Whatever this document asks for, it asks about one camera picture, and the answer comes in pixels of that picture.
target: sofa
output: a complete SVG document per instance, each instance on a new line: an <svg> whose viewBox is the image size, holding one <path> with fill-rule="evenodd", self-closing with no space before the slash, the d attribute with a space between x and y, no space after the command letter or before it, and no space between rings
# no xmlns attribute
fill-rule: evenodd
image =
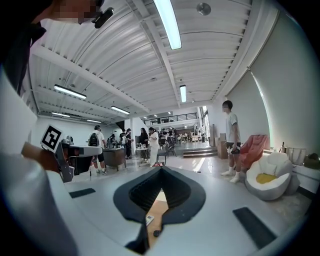
<svg viewBox="0 0 320 256"><path fill-rule="evenodd" d="M253 162L258 161L269 138L267 135L251 135L240 148L241 168L249 169Z"/></svg>
<svg viewBox="0 0 320 256"><path fill-rule="evenodd" d="M274 200L286 191L293 165L285 153L263 155L246 172L245 185L250 193L261 200Z"/></svg>

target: yellow cushion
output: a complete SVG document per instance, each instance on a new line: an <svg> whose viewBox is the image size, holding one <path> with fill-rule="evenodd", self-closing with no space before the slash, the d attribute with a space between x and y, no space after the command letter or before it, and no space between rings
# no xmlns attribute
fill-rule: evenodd
<svg viewBox="0 0 320 256"><path fill-rule="evenodd" d="M268 182L273 181L274 179L276 179L277 177L274 175L269 175L269 174L265 174L265 173L260 173L258 174L258 176L255 178L256 182L260 183L260 184L265 184Z"/></svg>

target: floor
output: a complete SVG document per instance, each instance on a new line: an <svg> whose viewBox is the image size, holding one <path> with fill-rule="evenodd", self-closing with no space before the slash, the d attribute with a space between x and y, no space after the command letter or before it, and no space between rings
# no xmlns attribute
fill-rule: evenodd
<svg viewBox="0 0 320 256"><path fill-rule="evenodd" d="M209 147L208 142L187 142L176 145L176 155L172 156L171 154L166 159L166 166L168 167L176 167L180 169L185 169L187 171L192 172L201 172L201 175L207 175L211 177L215 177L217 179L225 179L230 180L232 177L223 177L221 173L228 170L228 160L220 159L217 156L213 157L204 157L204 158L183 158L183 151L185 149L198 149L198 148L206 148ZM161 156L159 158L160 162L164 162L165 158ZM119 167L119 172L117 172L116 168L109 168L109 172L107 174L96 174L95 171L92 171L92 180L95 179L109 179L115 175L123 174L123 173L132 173L138 172L149 166L146 163L140 165L140 159L136 156L131 160L126 161L127 167L124 165ZM245 187L245 178L246 175L241 173L241 181L235 184L235 186L243 186ZM75 176L72 182L81 182L81 181L89 181L90 174L89 172L84 172L78 176ZM291 196L282 196L281 198L273 201L266 202L271 208L277 211L279 214L283 216L283 218L289 223L294 224L299 218L301 218L307 211L311 200L305 197L300 193L295 193Z"/></svg>

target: pink armchair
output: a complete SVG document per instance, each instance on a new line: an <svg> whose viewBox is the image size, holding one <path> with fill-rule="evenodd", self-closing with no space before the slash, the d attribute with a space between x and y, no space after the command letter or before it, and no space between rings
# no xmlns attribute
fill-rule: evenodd
<svg viewBox="0 0 320 256"><path fill-rule="evenodd" d="M268 141L267 135L251 135L249 137L240 149L242 168L249 169L255 161L262 157Z"/></svg>

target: gray floor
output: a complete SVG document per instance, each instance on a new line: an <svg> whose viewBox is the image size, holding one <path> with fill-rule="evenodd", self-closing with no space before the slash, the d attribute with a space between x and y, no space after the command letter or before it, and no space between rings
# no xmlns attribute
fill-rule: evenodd
<svg viewBox="0 0 320 256"><path fill-rule="evenodd" d="M230 180L232 177L223 177L221 173L228 170L228 160L220 159L217 156L213 157L205 157L205 158L183 158L183 150L184 149L198 149L208 147L209 144L207 142L187 142L176 145L176 155L169 155L169 158L166 159L166 165L168 167L176 167L180 169L185 169L187 171L192 172L201 172L199 175L208 175L215 177L217 179ZM164 162L165 158L160 157L160 162ZM109 167L109 172L107 174L96 174L95 171L92 171L92 180L95 179L109 179L115 175L120 175L123 173L132 173L139 172L147 168L149 165L146 163L140 165L140 159L136 156L131 160L126 161L127 167L124 165L119 168L119 172L117 172L116 168ZM245 174L241 173L241 181L235 184L235 186L242 186L245 188ZM89 172L82 173L73 178L72 182L82 182L89 181L90 175ZM307 197L301 195L300 193L295 193L291 196L282 196L277 200L266 202L271 208L277 211L279 214L283 216L283 218L289 223L294 224L299 218L301 218L307 211L311 200Z"/></svg>

